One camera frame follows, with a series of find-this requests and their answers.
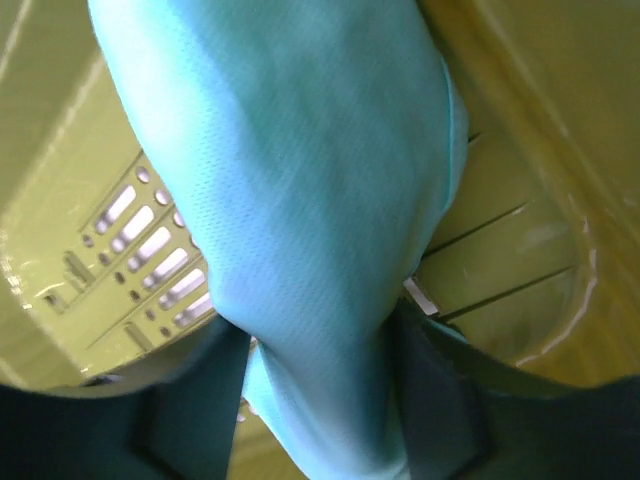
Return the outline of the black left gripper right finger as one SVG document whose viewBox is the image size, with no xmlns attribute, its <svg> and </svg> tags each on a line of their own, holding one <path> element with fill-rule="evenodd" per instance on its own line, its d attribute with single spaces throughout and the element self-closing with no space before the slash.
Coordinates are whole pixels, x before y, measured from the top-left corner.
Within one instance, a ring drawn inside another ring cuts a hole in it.
<svg viewBox="0 0 640 480">
<path fill-rule="evenodd" d="M 387 321 L 414 479 L 636 479 L 639 379 L 574 388 L 509 367 L 400 300 Z"/>
</svg>

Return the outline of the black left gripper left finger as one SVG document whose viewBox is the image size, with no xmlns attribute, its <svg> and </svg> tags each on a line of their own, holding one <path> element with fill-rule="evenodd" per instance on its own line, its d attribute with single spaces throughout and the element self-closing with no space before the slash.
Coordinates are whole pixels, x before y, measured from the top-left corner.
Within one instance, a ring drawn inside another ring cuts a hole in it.
<svg viewBox="0 0 640 480">
<path fill-rule="evenodd" d="M 225 478 L 249 342 L 217 316 L 113 383 L 2 387 L 2 478 Z"/>
</svg>

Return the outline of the teal t shirt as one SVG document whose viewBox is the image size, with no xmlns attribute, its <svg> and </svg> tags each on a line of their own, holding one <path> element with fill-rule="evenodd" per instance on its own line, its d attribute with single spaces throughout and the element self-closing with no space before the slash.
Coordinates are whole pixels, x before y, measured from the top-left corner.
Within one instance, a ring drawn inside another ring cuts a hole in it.
<svg viewBox="0 0 640 480">
<path fill-rule="evenodd" d="M 382 323 L 468 117 L 413 1 L 93 1 L 134 133 L 255 337 L 243 395 L 311 479 L 405 479 Z"/>
</svg>

